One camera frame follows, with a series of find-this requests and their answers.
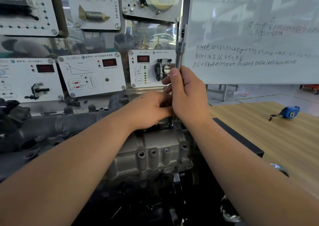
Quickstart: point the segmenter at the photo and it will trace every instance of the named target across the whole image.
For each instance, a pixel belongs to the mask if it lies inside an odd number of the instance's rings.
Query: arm
[[[173,109],[193,135],[214,176],[248,225],[317,225],[319,201],[239,143],[210,117],[204,83],[173,68]]]
[[[171,107],[160,108],[168,100],[148,92],[3,181],[0,225],[72,224],[130,133],[173,115]]]

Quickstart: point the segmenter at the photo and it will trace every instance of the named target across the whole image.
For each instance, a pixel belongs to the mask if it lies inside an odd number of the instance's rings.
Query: panel mounting screw
[[[57,30],[55,30],[55,29],[52,29],[51,33],[54,34],[54,35],[57,35],[59,32]]]

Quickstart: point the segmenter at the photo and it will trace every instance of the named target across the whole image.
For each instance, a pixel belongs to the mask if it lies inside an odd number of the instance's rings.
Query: person's left hand
[[[117,112],[129,123],[131,132],[147,129],[161,119],[173,116],[171,95],[164,92],[149,91],[129,102]]]

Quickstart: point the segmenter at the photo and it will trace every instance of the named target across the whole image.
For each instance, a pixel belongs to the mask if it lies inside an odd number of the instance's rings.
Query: fingernail
[[[170,73],[169,73],[170,76],[174,77],[176,75],[178,75],[178,69],[177,68],[172,68]]]

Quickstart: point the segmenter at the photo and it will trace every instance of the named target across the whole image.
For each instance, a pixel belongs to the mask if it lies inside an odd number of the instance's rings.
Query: gray floor
[[[208,85],[209,89],[218,90],[218,85]],[[274,101],[284,107],[299,106],[302,112],[319,116],[319,95],[311,89],[299,89],[299,85],[240,85],[239,90],[249,93],[247,97],[232,94],[235,87],[228,87],[226,100],[221,101],[222,94],[208,92],[208,102],[211,105],[225,105],[237,103],[254,103]]]

